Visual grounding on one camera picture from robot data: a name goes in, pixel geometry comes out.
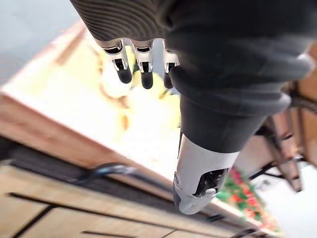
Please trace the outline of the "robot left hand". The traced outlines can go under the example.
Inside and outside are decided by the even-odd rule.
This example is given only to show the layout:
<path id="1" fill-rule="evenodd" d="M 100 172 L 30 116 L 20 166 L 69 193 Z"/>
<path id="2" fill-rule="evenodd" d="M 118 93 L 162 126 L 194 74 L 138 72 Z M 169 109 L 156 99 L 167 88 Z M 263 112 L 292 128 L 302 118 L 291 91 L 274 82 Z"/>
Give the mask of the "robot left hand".
<path id="1" fill-rule="evenodd" d="M 153 85 L 153 40 L 164 43 L 164 84 L 180 93 L 174 201 L 191 215 L 220 191 L 265 119 L 283 111 L 288 81 L 304 78 L 317 37 L 314 0 L 74 0 L 122 83 L 133 44 L 143 87 Z"/>

